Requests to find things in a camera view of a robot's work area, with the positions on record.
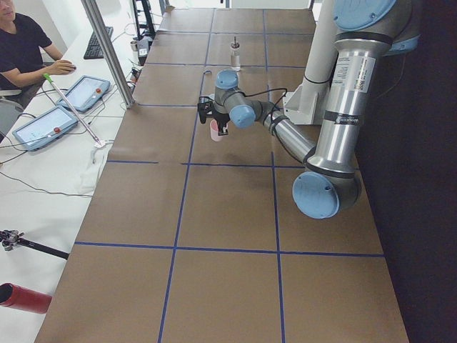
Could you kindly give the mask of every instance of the person's hand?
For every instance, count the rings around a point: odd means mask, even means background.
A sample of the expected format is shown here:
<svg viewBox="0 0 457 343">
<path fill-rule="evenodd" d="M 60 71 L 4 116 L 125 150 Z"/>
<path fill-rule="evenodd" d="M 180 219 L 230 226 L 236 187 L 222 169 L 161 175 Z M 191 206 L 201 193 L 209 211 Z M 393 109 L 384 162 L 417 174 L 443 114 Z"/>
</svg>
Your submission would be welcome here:
<svg viewBox="0 0 457 343">
<path fill-rule="evenodd" d="M 75 66 L 65 59 L 58 59 L 51 66 L 46 67 L 46 72 L 49 75 L 67 75 L 73 72 Z"/>
</svg>

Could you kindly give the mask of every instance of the dark wall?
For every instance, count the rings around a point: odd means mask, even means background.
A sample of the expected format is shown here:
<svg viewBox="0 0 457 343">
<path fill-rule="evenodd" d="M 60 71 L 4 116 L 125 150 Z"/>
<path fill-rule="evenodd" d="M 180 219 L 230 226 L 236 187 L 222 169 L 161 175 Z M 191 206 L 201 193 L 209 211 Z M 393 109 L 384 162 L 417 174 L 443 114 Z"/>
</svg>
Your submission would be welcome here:
<svg viewBox="0 0 457 343">
<path fill-rule="evenodd" d="M 411 343 L 457 342 L 457 1 L 425 1 L 388 57 L 356 149 Z"/>
</svg>

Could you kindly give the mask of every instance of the green handle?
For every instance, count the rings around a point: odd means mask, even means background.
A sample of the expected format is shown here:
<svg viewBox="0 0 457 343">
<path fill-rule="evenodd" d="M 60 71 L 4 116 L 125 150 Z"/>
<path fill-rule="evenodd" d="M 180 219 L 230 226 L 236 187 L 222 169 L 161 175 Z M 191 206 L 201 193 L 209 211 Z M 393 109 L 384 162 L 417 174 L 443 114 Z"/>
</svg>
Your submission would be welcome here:
<svg viewBox="0 0 457 343">
<path fill-rule="evenodd" d="M 49 76 L 48 73 L 44 73 L 43 76 L 44 76 L 44 78 L 45 78 L 46 80 L 49 81 L 50 84 L 52 83 L 52 79 L 51 79 L 51 77 Z"/>
</svg>

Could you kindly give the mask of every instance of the person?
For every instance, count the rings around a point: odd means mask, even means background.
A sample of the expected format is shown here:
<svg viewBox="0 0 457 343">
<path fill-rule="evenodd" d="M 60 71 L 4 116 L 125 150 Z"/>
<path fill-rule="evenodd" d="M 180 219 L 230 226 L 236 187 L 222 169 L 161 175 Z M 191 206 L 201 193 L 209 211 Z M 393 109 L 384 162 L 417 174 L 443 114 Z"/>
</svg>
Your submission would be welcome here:
<svg viewBox="0 0 457 343">
<path fill-rule="evenodd" d="M 39 47 L 55 62 L 45 65 Z M 62 53 L 32 18 L 16 13 L 13 0 L 0 0 L 0 89 L 22 90 L 9 99 L 25 108 L 43 84 L 43 74 L 73 72 L 75 66 L 61 58 Z"/>
</svg>

